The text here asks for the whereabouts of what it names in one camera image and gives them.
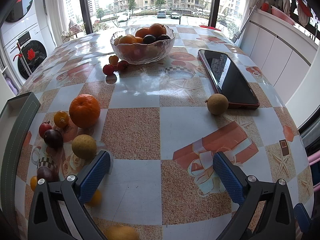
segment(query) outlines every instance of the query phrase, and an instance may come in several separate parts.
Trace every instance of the white cabinet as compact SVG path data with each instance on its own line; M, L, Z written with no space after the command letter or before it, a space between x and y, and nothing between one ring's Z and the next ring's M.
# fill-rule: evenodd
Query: white cabinet
M245 33L240 45L240 49L242 49L242 51L249 57L253 50L253 46L256 43L259 29L259 26L252 24L251 22L249 22L247 27L245 28Z
M262 68L264 65L274 39L275 37L271 33L260 28L257 40L250 55L250 58L257 67Z
M297 90L310 66L293 51L278 81L274 85L282 101L286 104Z
M261 68L264 76L274 86L287 64L292 49L278 38L275 38L267 59Z

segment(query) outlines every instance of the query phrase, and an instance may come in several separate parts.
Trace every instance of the fruit bowl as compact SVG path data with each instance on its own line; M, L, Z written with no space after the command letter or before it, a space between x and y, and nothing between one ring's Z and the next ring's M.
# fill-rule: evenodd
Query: fruit bowl
M167 35L170 37L170 40L156 41L152 44L134 43L114 45L116 38L127 34L135 35L136 31L140 29L139 27L114 33L110 43L115 54L130 64L139 65L155 62L167 56L174 45L175 34L173 30L166 25L165 28L167 29Z

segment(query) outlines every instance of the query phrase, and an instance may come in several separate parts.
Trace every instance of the phone screen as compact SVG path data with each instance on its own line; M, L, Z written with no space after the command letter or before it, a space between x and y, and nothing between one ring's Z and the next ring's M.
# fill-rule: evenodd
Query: phone screen
M203 50L208 66L214 76L219 93L223 94L230 103L257 105L259 102L254 96L247 81L240 70L227 54Z

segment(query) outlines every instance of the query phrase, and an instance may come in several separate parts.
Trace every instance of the white car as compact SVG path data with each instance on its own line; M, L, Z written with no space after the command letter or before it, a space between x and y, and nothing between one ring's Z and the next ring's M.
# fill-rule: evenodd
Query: white car
M117 19L117 21L118 22L126 22L127 20L128 20L128 16L127 15L125 15L125 14L121 14L119 17L118 17L118 19Z

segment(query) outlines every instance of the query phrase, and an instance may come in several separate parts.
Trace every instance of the checkered tablecloth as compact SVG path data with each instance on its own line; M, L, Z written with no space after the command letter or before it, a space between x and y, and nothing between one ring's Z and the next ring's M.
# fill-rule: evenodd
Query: checkered tablecloth
M101 205L89 208L102 231L121 224L136 228L141 240L215 239L238 205L210 165L214 150L223 150L247 175L261 181L285 179L293 206L302 202L311 215L314 197L308 159L273 86L219 32L169 27L176 33L175 44L158 62L132 65L106 78L102 68L112 53L109 30L56 48L26 81L20 94L33 91L41 107L17 169L15 208L22 239L27 235L33 196L30 179L36 175L38 159L49 158L47 162L54 163L51 166L58 169L60 179L77 174L85 161L72 153L71 142L82 133L93 136L98 149L111 151L115 158L111 175L99 186ZM213 90L197 56L199 49L227 53L254 90L260 107L211 115L204 101ZM38 135L39 125L47 120L53 123L55 112L68 111L79 94L97 98L99 121L87 130L71 123L63 131L63 149L52 152ZM262 207L258 206L251 228Z

